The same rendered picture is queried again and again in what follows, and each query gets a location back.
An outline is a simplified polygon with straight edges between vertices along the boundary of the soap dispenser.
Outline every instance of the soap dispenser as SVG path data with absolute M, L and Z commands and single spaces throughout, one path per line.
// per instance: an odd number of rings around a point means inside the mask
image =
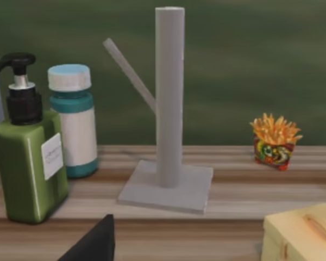
M 67 197 L 58 113 L 42 110 L 41 95 L 28 81 L 36 58 L 12 53 L 0 59 L 0 72 L 12 67 L 14 84 L 6 99 L 9 120 L 0 123 L 0 182 L 8 219 L 41 223 Z

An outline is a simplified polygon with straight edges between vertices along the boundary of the green background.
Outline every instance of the green background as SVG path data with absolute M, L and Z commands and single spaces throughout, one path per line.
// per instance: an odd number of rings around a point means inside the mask
M 48 108 L 47 70 L 91 68 L 100 144 L 154 144 L 155 118 L 102 42 L 111 37 L 154 94 L 154 8 L 186 8 L 184 144 L 247 145 L 263 112 L 326 145 L 326 0 L 0 0 L 0 56 L 36 54 L 29 79 Z M 5 70 L 2 95 L 12 82 Z

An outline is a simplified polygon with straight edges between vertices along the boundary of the blank white label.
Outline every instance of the blank white label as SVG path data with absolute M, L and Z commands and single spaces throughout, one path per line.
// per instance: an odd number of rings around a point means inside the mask
M 57 133 L 55 136 L 42 144 L 41 152 L 43 160 L 43 172 L 45 174 L 45 180 L 47 181 L 64 165 L 60 133 Z

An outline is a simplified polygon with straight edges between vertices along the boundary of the wooden table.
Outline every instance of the wooden table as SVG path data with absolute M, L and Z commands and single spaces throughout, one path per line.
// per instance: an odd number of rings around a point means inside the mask
M 70 181 L 70 196 L 44 224 L 5 218 L 0 188 L 0 260 L 57 260 L 106 214 L 116 219 L 117 261 L 259 261 L 263 217 L 326 202 L 326 147 L 297 147 L 290 169 L 253 162 L 247 146 L 184 147 L 184 163 L 215 169 L 205 215 L 122 206 L 116 197 L 153 146 L 101 146 L 100 170 Z

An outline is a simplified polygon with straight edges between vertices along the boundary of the black pointed object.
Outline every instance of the black pointed object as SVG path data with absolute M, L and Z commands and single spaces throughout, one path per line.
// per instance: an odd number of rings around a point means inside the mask
M 58 261 L 113 261 L 114 254 L 114 216 L 107 215 Z

